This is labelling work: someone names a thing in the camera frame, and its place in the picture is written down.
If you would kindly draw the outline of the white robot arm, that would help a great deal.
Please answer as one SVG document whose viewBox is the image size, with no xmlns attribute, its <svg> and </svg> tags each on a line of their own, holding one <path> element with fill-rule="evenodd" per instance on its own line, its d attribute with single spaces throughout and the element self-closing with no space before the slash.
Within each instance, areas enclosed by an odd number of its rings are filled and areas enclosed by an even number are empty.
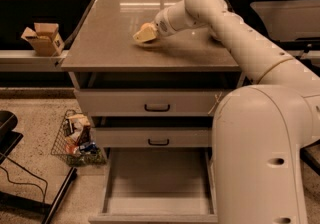
<svg viewBox="0 0 320 224">
<path fill-rule="evenodd" d="M 202 25 L 251 82 L 225 96 L 214 114 L 218 223 L 308 224 L 300 150 L 320 138 L 320 78 L 224 0 L 182 0 L 134 39 L 148 42 Z"/>
</svg>

